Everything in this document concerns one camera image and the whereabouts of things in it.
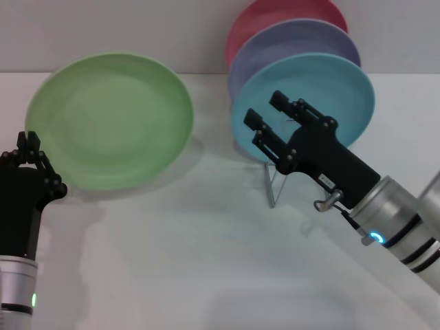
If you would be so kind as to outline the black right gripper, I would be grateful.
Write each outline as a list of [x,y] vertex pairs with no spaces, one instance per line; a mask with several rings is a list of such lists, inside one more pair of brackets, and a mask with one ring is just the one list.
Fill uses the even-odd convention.
[[[304,173],[329,193],[340,190],[340,202],[348,209],[358,205],[379,182],[377,172],[339,143],[334,118],[323,115],[302,98],[291,101],[280,91],[273,93],[269,104],[302,126],[286,143],[255,110],[247,110],[243,122],[255,132],[252,143],[278,172]],[[308,127],[314,124],[324,128]]]

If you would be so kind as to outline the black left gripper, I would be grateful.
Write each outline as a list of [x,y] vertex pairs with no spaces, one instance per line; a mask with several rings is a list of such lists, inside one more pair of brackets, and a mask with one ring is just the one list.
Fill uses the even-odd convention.
[[[29,260],[36,258],[41,213],[47,189],[49,196],[62,199],[67,186],[56,173],[36,132],[19,132],[16,148],[1,154],[1,255]],[[37,168],[19,167],[26,163]]]

